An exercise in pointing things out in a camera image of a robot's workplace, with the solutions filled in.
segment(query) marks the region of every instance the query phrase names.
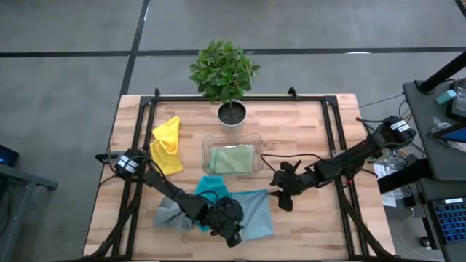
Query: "white flower pot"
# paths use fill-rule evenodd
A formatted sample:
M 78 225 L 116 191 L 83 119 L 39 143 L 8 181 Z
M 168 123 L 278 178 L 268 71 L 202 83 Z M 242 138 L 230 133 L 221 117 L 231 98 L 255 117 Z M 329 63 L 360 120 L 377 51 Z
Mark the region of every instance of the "white flower pot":
M 242 127 L 243 127 L 243 125 L 244 125 L 244 123 L 246 121 L 246 117 L 248 116 L 248 110 L 247 110 L 245 104 L 242 103 L 239 100 L 234 99 L 234 100 L 232 100 L 232 103 L 236 103 L 237 105 L 240 105 L 242 108 L 244 108 L 244 117 L 240 121 L 237 121 L 237 119 L 236 119 L 236 122 L 237 122 L 236 124 L 225 123 L 224 121 L 221 120 L 222 117 L 219 115 L 219 112 L 220 112 L 222 106 L 225 106 L 226 108 L 228 108 L 228 109 L 225 108 L 223 110 L 229 110 L 230 107 L 229 107 L 229 104 L 225 104 L 225 105 L 221 104 L 221 105 L 218 106 L 218 109 L 217 109 L 217 119 L 220 122 L 221 128 L 225 132 L 225 134 L 227 134 L 227 135 L 238 135 L 238 134 L 241 133 Z

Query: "butcher block tabletop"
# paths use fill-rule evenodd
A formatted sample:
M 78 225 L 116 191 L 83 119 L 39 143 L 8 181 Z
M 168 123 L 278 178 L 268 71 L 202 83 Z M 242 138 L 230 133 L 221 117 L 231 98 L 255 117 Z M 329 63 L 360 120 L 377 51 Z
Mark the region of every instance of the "butcher block tabletop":
M 338 98 L 347 145 L 351 147 L 366 138 L 363 126 L 355 120 L 360 117 L 358 102 L 353 94 L 335 96 Z M 111 136 L 112 151 L 126 151 L 131 147 L 140 97 L 122 96 Z M 258 133 L 263 140 L 263 153 L 313 153 L 330 157 L 321 102 L 247 101 L 245 105 L 248 116 L 242 135 Z M 181 120 L 178 146 L 184 171 L 170 175 L 168 179 L 191 193 L 201 177 L 206 175 L 202 170 L 202 139 L 206 135 L 225 136 L 216 118 L 217 108 L 217 103 L 209 102 L 157 102 L 154 127 L 174 116 L 179 116 Z M 339 148 L 333 109 L 331 106 L 328 108 L 336 147 Z M 144 115 L 140 146 L 143 145 L 148 111 Z M 300 159 L 303 163 L 297 173 L 303 172 L 303 167 L 316 161 L 311 156 L 286 160 L 293 164 Z M 268 160 L 278 169 L 284 159 Z M 102 180 L 112 175 L 105 166 Z M 272 176 L 273 172 L 264 166 L 262 170 L 250 175 L 225 176 L 225 184 L 232 192 L 257 189 L 275 191 L 277 187 L 270 186 Z M 355 184 L 364 223 L 383 247 L 394 253 L 376 177 L 360 172 L 355 177 Z M 123 185 L 122 179 L 113 178 L 99 188 L 84 255 L 94 252 L 114 227 Z M 300 196 L 293 196 L 292 212 L 281 210 L 278 207 L 278 198 L 271 196 L 269 206 L 275 235 L 241 242 L 233 248 L 228 248 L 225 239 L 220 236 L 213 237 L 197 228 L 189 232 L 154 228 L 153 219 L 162 198 L 163 195 L 155 189 L 143 187 L 133 249 L 135 260 L 312 260 L 348 257 L 336 189 L 332 183 L 320 189 L 310 188 Z M 123 232 L 120 253 L 126 250 L 129 225 L 128 222 Z M 360 254 L 358 234 L 352 221 L 351 230 L 356 253 Z

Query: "green leaves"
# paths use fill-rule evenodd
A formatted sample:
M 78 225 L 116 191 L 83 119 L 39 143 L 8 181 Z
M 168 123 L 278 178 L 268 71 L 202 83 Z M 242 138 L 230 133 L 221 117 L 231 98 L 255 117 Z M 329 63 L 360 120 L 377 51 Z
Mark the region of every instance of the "green leaves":
M 220 78 L 220 79 L 217 79 L 216 81 L 216 85 L 226 85 L 228 84 L 228 80 L 226 80 L 225 78 Z
M 241 86 L 241 88 L 245 91 L 250 91 L 250 83 L 246 83 L 244 85 Z
M 261 66 L 255 65 L 239 47 L 228 41 L 209 43 L 200 50 L 195 63 L 189 66 L 189 77 L 197 85 L 197 91 L 211 102 L 220 99 L 228 103 L 241 99 L 244 91 L 250 91 L 253 76 Z

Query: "blue keyboard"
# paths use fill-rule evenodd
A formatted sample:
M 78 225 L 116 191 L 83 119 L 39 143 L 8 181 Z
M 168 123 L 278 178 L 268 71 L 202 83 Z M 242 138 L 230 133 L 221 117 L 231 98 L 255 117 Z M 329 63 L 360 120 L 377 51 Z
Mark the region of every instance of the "blue keyboard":
M 446 244 L 466 242 L 466 198 L 433 201 Z

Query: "teal cloth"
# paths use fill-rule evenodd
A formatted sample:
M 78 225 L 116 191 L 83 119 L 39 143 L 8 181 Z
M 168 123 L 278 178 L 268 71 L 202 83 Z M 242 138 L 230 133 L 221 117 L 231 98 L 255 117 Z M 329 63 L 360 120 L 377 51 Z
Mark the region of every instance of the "teal cloth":
M 272 236 L 274 234 L 272 214 L 269 207 L 269 192 L 267 190 L 229 193 L 223 177 L 205 175 L 197 185 L 194 194 L 200 194 L 203 191 L 214 191 L 219 198 L 230 196 L 240 203 L 244 212 L 244 218 L 240 222 L 240 225 L 244 226 L 240 230 L 242 241 Z M 210 201 L 216 202 L 214 194 L 205 193 L 202 195 Z M 202 232 L 209 230 L 208 226 L 202 226 L 198 223 L 197 226 Z
M 221 176 L 203 176 L 197 184 L 194 194 L 198 195 L 204 191 L 214 191 L 217 194 L 218 198 L 222 198 L 224 196 L 229 195 L 229 192 L 225 186 L 224 178 L 222 178 Z M 202 196 L 214 203 L 216 203 L 218 200 L 216 195 L 212 193 L 205 193 L 202 194 Z M 196 224 L 197 226 L 199 226 L 199 229 L 202 232 L 206 232 L 209 230 L 209 226 L 202 226 L 199 223 Z
M 234 174 L 253 171 L 254 148 L 250 145 L 210 149 L 210 171 L 214 174 Z

